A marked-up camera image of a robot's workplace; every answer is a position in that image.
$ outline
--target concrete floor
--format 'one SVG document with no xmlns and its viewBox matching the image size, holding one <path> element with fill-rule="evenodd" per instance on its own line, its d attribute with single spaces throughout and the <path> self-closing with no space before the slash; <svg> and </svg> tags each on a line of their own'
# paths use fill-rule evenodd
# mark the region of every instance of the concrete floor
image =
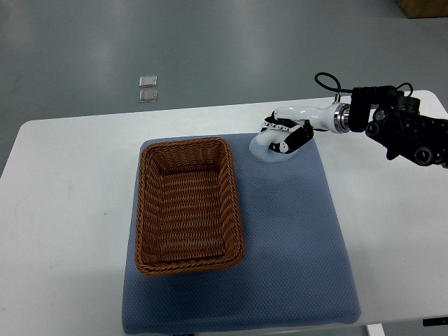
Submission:
<svg viewBox="0 0 448 336">
<path fill-rule="evenodd" d="M 448 18 L 408 20 L 394 0 L 0 0 L 0 65 L 2 172 L 28 120 L 327 97 L 319 71 L 346 88 L 408 81 L 448 109 Z M 159 100 L 140 104 L 147 74 Z"/>
</svg>

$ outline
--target cardboard box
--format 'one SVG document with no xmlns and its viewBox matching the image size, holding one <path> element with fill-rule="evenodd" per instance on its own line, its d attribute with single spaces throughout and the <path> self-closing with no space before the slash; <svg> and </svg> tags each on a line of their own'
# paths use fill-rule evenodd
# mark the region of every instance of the cardboard box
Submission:
<svg viewBox="0 0 448 336">
<path fill-rule="evenodd" d="M 448 0 L 398 0 L 407 18 L 448 18 Z"/>
</svg>

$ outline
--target basket rim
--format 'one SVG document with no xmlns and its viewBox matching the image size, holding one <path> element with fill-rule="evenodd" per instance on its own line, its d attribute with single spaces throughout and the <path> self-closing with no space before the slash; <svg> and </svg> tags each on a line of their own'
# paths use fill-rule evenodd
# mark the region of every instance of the basket rim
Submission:
<svg viewBox="0 0 448 336">
<path fill-rule="evenodd" d="M 235 178 L 235 168 L 232 156 L 232 149 L 227 140 L 220 138 L 218 136 L 208 136 L 204 138 L 196 138 L 196 139 L 184 139 L 184 140 L 173 140 L 173 141 L 163 141 L 152 143 L 145 147 L 140 154 L 139 161 L 139 171 L 138 177 L 141 178 L 141 165 L 142 162 L 146 159 L 147 155 L 151 154 L 151 151 L 157 150 L 160 147 L 175 147 L 175 146 L 183 146 L 183 145 L 191 145 L 195 144 L 204 144 L 204 143 L 212 143 L 222 145 L 225 148 L 225 162 L 219 168 L 220 171 L 225 169 L 229 174 L 227 179 L 232 186 L 234 192 L 231 192 L 229 196 L 227 196 L 231 201 L 232 207 L 232 216 L 234 220 L 231 222 L 231 230 L 232 230 L 232 250 L 233 254 L 222 255 L 219 257 L 211 257 L 211 258 L 198 258 L 193 260 L 178 260 L 173 262 L 154 262 L 151 264 L 143 262 L 143 253 L 144 253 L 144 241 L 143 241 L 143 223 L 139 222 L 139 217 L 136 216 L 136 239 L 135 239 L 135 252 L 134 252 L 134 260 L 136 268 L 140 271 L 140 273 L 145 275 L 169 275 L 169 274 L 179 274 L 186 272 L 198 272 L 205 270 L 219 270 L 227 267 L 231 267 L 236 265 L 241 259 L 244 257 L 244 232 L 242 227 L 242 219 L 239 208 L 239 200 L 237 194 L 237 184 Z M 140 198 L 140 187 L 138 190 L 138 196 Z M 140 202 L 137 203 L 137 213 L 141 211 Z"/>
</svg>

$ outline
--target wicker basket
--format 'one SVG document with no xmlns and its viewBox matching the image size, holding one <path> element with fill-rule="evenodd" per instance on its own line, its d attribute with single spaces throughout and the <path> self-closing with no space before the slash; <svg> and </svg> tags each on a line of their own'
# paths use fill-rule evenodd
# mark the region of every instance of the wicker basket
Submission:
<svg viewBox="0 0 448 336">
<path fill-rule="evenodd" d="M 244 254 L 229 143 L 154 143 L 140 157 L 135 264 L 145 275 L 218 270 Z"/>
</svg>

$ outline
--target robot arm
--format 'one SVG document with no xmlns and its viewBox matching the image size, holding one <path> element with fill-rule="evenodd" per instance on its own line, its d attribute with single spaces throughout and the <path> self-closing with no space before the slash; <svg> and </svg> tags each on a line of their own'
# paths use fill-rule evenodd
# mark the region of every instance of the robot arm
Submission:
<svg viewBox="0 0 448 336">
<path fill-rule="evenodd" d="M 318 80 L 331 77 L 337 88 Z M 368 137 L 387 148 L 386 157 L 399 155 L 421 166 L 448 167 L 448 120 L 419 114 L 420 100 L 411 97 L 412 86 L 355 87 L 341 89 L 339 81 L 329 73 L 318 73 L 316 82 L 337 93 L 335 102 L 327 108 L 281 107 L 267 117 L 260 133 L 249 148 L 254 156 L 266 162 L 287 160 L 313 137 L 314 130 L 333 133 L 365 132 Z M 399 88 L 408 85 L 411 94 L 405 97 Z M 351 104 L 339 102 L 340 93 L 351 93 Z M 373 120 L 370 111 L 377 106 Z"/>
</svg>

